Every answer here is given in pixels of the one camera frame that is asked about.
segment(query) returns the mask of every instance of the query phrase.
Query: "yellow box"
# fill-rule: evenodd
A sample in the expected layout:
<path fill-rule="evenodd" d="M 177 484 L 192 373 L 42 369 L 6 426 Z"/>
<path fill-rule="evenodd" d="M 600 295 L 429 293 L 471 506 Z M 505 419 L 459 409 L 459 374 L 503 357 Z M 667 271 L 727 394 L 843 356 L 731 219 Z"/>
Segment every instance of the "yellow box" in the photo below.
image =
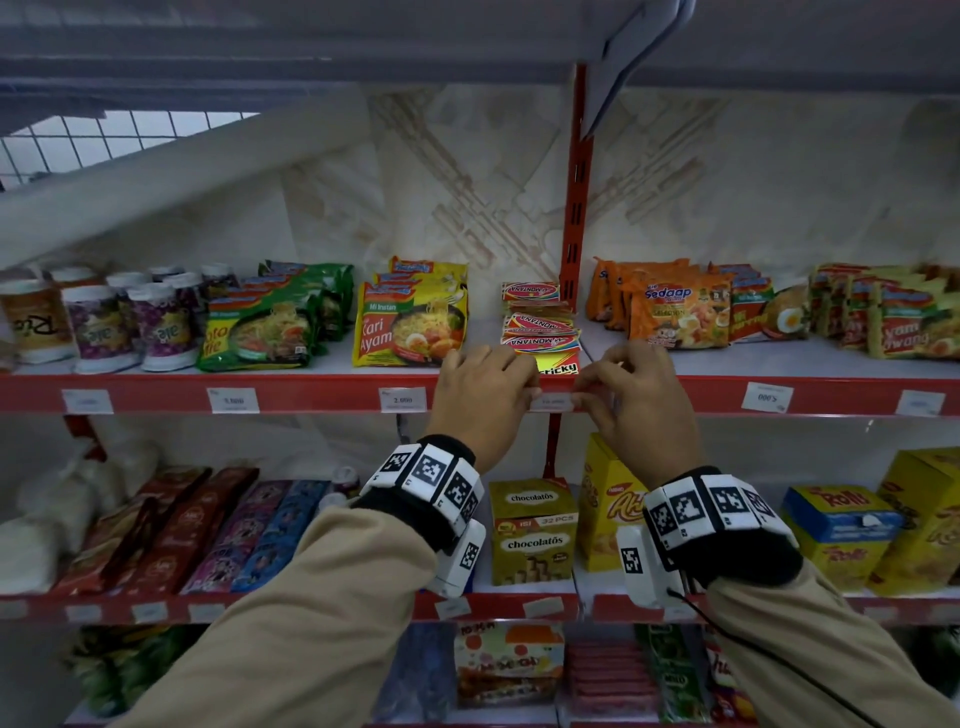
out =
<path fill-rule="evenodd" d="M 646 494 L 643 483 L 620 462 L 600 434 L 591 434 L 577 525 L 577 547 L 587 562 L 587 571 L 620 568 L 616 529 L 625 523 L 643 522 Z"/>
<path fill-rule="evenodd" d="M 783 520 L 809 559 L 841 592 L 857 592 L 903 523 L 894 508 L 857 485 L 791 488 Z"/>
<path fill-rule="evenodd" d="M 569 579 L 577 504 L 562 478 L 490 484 L 493 585 Z"/>
<path fill-rule="evenodd" d="M 901 450 L 878 494 L 904 522 L 870 588 L 891 596 L 945 587 L 960 567 L 960 448 Z"/>

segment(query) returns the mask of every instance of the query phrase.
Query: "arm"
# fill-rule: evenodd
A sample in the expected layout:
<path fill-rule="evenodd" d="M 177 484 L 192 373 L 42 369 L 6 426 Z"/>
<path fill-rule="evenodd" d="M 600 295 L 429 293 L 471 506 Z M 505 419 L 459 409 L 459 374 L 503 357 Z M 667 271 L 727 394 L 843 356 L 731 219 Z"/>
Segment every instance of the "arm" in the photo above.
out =
<path fill-rule="evenodd" d="M 707 465 L 696 417 L 666 350 L 632 341 L 586 367 L 578 387 L 606 384 L 614 415 L 595 395 L 576 395 L 620 459 L 648 487 Z M 885 728 L 960 725 L 958 712 L 921 680 L 893 638 L 856 614 L 783 536 L 714 534 L 671 551 L 707 587 L 708 610 L 729 633 L 760 645 L 829 687 Z M 865 723 L 803 678 L 741 643 L 719 637 L 761 723 L 782 728 L 862 728 Z"/>
<path fill-rule="evenodd" d="M 539 390 L 532 356 L 480 347 L 444 360 L 427 434 L 484 473 Z M 417 590 L 455 536 L 433 506 L 374 488 L 307 529 L 293 561 L 230 607 L 116 728 L 358 728 Z"/>

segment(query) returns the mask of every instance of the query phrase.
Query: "blue and yellow box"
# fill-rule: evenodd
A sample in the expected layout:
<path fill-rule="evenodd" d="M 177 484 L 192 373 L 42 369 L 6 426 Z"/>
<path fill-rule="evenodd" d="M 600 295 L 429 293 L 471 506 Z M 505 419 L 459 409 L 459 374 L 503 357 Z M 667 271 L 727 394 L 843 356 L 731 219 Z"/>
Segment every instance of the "blue and yellow box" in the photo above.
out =
<path fill-rule="evenodd" d="M 863 589 L 903 523 L 892 506 L 858 485 L 791 488 L 781 514 L 800 552 L 841 592 Z"/>

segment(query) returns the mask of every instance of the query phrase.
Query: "black cable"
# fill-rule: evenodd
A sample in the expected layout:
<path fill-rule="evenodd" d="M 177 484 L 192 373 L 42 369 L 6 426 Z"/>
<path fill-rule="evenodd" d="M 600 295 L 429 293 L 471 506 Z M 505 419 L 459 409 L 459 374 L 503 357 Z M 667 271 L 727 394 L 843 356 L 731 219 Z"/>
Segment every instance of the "black cable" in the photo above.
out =
<path fill-rule="evenodd" d="M 751 642 L 750 640 L 746 639 L 745 637 L 740 637 L 739 635 L 734 635 L 733 633 L 727 631 L 726 629 L 724 629 L 723 627 L 721 627 L 719 624 L 717 624 L 715 621 L 713 621 L 711 618 L 709 618 L 706 614 L 704 614 L 703 610 L 701 610 L 700 607 L 698 607 L 698 606 L 697 606 L 696 604 L 694 604 L 692 601 L 690 601 L 689 599 L 687 599 L 686 596 L 684 596 L 684 595 L 676 592 L 676 591 L 673 590 L 673 589 L 667 589 L 666 592 L 667 592 L 670 596 L 673 596 L 673 597 L 676 598 L 676 599 L 680 599 L 681 601 L 683 601 L 683 602 L 685 602 L 687 605 L 689 605 L 690 608 L 693 609 L 694 612 L 696 612 L 698 615 L 700 615 L 700 617 L 701 617 L 701 619 L 703 619 L 703 621 L 705 621 L 707 624 L 709 624 L 711 627 L 713 627 L 713 629 L 717 632 L 717 634 L 719 634 L 719 635 L 721 635 L 721 636 L 723 636 L 723 637 L 726 637 L 728 640 L 730 640 L 730 641 L 733 642 L 733 643 L 737 643 L 737 644 L 740 644 L 741 646 L 744 646 L 744 647 L 747 647 L 747 648 L 749 648 L 749 649 L 752 649 L 752 650 L 753 650 L 754 652 L 756 652 L 757 654 L 763 655 L 763 656 L 764 656 L 765 658 L 767 658 L 768 660 L 773 660 L 775 663 L 777 663 L 778 665 L 780 665 L 780 666 L 782 666 L 782 667 L 786 667 L 788 670 L 790 670 L 791 672 L 793 672 L 795 675 L 798 675 L 799 677 L 802 677 L 807 683 L 809 683 L 810 685 L 812 685 L 814 688 L 816 688 L 817 690 L 819 690 L 819 691 L 822 692 L 823 694 L 829 695 L 829 696 L 830 696 L 831 698 L 833 698 L 836 702 L 840 703 L 840 705 L 842 705 L 842 706 L 843 706 L 844 708 L 846 708 L 848 711 L 850 711 L 850 712 L 853 713 L 855 716 L 857 716 L 858 718 L 860 718 L 860 719 L 861 719 L 863 722 L 865 722 L 867 725 L 873 726 L 873 728 L 886 728 L 886 726 L 883 725 L 883 723 L 877 722 L 876 720 L 874 720 L 873 718 L 871 718 L 870 716 L 868 716 L 866 713 L 864 713 L 864 712 L 861 711 L 859 708 L 857 708 L 855 705 L 853 705 L 847 698 L 843 697 L 842 695 L 838 695 L 836 692 L 832 691 L 830 688 L 828 688 L 826 685 L 824 685 L 823 683 L 821 683 L 821 682 L 820 682 L 819 680 L 817 680 L 815 677 L 811 677 L 810 675 L 806 674 L 806 672 L 804 672 L 803 670 L 801 670 L 799 667 L 796 667 L 795 665 L 793 665 L 793 664 L 789 663 L 788 661 L 784 660 L 784 659 L 783 659 L 780 655 L 778 655 L 776 652 L 771 652 L 769 649 L 767 649 L 766 647 L 764 647 L 764 646 L 762 646 L 762 645 L 760 645 L 760 644 Z"/>

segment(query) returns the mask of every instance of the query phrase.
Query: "beige sleeve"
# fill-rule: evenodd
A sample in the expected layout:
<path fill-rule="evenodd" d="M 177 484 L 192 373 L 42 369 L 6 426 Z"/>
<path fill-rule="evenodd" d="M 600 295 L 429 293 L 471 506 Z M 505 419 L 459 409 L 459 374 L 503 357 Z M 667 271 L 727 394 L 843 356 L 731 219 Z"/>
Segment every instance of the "beige sleeve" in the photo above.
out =
<path fill-rule="evenodd" d="M 354 728 L 436 555 L 406 524 L 331 508 L 298 555 L 206 631 L 114 728 Z"/>
<path fill-rule="evenodd" d="M 960 726 L 960 711 L 921 680 L 893 638 L 854 612 L 809 562 L 786 587 L 717 579 L 707 598 L 720 626 L 780 655 L 885 728 Z M 786 667 L 748 647 L 719 640 L 761 726 L 867 725 Z"/>

